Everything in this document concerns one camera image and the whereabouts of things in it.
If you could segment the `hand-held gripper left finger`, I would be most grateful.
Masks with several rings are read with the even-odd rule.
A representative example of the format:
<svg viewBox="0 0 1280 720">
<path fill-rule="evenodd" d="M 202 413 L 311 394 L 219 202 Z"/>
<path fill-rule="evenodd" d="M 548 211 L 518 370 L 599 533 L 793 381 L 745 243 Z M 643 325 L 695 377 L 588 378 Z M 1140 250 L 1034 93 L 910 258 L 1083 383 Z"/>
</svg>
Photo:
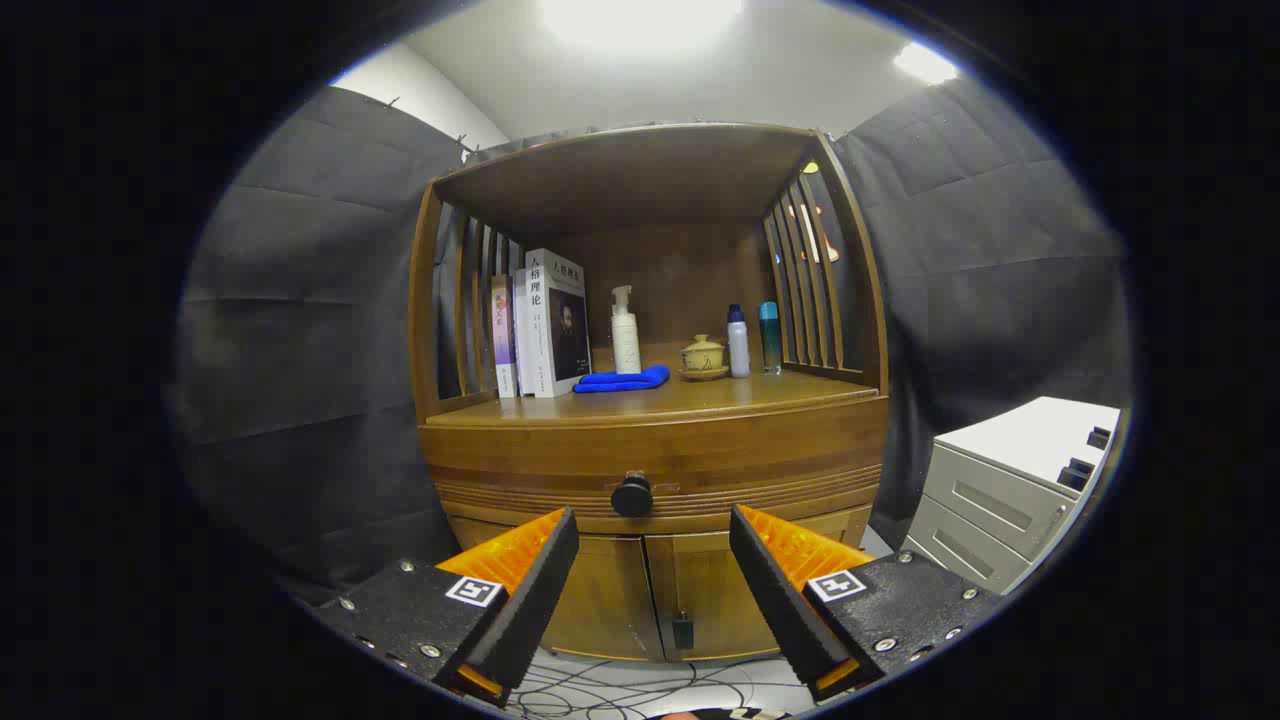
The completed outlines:
<svg viewBox="0 0 1280 720">
<path fill-rule="evenodd" d="M 522 684 L 579 553 L 557 509 L 442 562 L 403 559 L 310 610 L 357 651 L 503 708 Z"/>
</svg>

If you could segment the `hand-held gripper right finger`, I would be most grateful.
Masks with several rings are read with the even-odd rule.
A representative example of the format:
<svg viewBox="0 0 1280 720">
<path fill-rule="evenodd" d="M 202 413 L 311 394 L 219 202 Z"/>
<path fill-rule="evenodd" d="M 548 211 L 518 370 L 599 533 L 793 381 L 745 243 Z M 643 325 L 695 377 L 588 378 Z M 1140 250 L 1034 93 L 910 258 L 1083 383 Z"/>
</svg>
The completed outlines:
<svg viewBox="0 0 1280 720">
<path fill-rule="evenodd" d="M 736 503 L 730 548 L 780 652 L 826 702 L 909 671 L 982 626 L 993 594 L 908 551 L 874 559 Z"/>
</svg>

